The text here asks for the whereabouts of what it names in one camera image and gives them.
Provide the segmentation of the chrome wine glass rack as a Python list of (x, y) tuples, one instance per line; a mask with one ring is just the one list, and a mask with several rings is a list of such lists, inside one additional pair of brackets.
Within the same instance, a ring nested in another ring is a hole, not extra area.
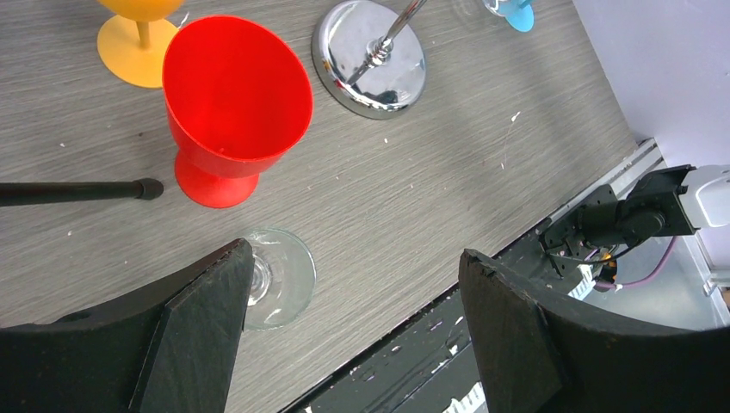
[(418, 101), (427, 64), (409, 22), (424, 5), (410, 1), (397, 13), (376, 1), (342, 1), (321, 17), (312, 61), (339, 103), (362, 117), (389, 120)]

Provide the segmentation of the yellow wine glass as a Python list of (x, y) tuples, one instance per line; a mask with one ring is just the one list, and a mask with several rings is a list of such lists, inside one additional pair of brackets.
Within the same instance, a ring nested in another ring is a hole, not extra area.
[(166, 18), (183, 0), (99, 0), (114, 13), (99, 29), (96, 48), (101, 61), (120, 80), (162, 87), (164, 55), (178, 28)]

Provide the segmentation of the blue wine glass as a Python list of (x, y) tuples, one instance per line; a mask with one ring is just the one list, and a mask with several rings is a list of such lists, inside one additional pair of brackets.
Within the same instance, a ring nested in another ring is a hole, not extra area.
[(483, 0), (494, 15), (504, 18), (516, 31), (529, 32), (535, 23), (532, 0)]

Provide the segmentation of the clear wine glass back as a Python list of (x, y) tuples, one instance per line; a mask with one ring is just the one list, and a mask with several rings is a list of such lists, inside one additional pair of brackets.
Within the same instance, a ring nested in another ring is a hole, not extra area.
[(252, 228), (244, 234), (254, 259), (245, 330), (292, 323), (310, 304), (317, 280), (311, 251), (290, 231)]

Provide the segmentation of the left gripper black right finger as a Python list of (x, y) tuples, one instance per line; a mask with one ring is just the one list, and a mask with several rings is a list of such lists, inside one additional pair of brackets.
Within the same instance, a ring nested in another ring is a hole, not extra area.
[(491, 412), (726, 412), (729, 330), (588, 305), (464, 250), (459, 287)]

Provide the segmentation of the red wine glass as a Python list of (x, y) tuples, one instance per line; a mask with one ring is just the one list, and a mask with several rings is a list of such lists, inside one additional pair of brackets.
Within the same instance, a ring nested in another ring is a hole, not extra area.
[(177, 183), (205, 207), (244, 202), (313, 116), (312, 85), (294, 50), (235, 15), (180, 29), (164, 55), (162, 83)]

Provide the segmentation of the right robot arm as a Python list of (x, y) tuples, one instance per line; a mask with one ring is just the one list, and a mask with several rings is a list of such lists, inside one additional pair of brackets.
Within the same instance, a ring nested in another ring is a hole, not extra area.
[(729, 166), (689, 164), (641, 177), (622, 200), (574, 207), (543, 233), (541, 245), (564, 262), (604, 265), (652, 237), (683, 237), (729, 224)]

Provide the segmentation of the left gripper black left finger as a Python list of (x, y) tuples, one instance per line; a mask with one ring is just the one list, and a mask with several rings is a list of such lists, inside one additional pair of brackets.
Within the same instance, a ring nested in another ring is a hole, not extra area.
[(2, 329), (2, 411), (224, 411), (253, 264), (239, 238), (100, 305)]

